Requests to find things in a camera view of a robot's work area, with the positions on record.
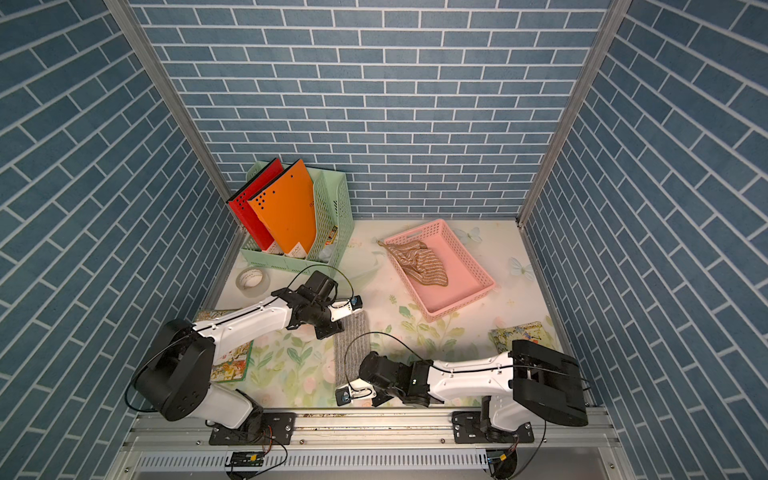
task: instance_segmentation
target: orange binder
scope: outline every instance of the orange binder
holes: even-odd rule
[[[287,257],[305,258],[315,241],[312,178],[299,160],[248,200]]]

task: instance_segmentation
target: roll of tape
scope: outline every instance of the roll of tape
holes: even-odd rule
[[[263,295],[270,288],[270,276],[264,269],[252,266],[237,275],[236,284],[243,295],[254,298]]]

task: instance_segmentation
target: gray towel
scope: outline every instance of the gray towel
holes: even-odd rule
[[[344,375],[344,352],[346,347],[358,335],[370,332],[371,326],[366,316],[365,310],[358,310],[352,315],[339,320],[344,327],[344,331],[333,336],[333,359],[336,362],[336,387],[346,385],[346,376]],[[349,381],[360,376],[360,363],[371,352],[370,335],[355,340],[349,348],[346,355],[346,374]]]

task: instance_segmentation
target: red binder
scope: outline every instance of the red binder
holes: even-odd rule
[[[243,222],[243,226],[256,241],[259,248],[265,253],[281,254],[283,251],[277,244],[272,234],[266,229],[256,212],[248,204],[248,200],[258,194],[269,182],[283,172],[283,164],[276,158],[264,167],[247,184],[243,185],[228,201],[237,218]]]

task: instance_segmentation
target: metal vent panel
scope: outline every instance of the metal vent panel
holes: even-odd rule
[[[229,452],[153,452],[139,460],[139,472],[220,472]],[[262,468],[283,460],[282,450],[273,449]],[[471,449],[390,449],[390,450],[300,450],[289,451],[281,470],[441,470],[475,469],[487,465],[485,450]]]

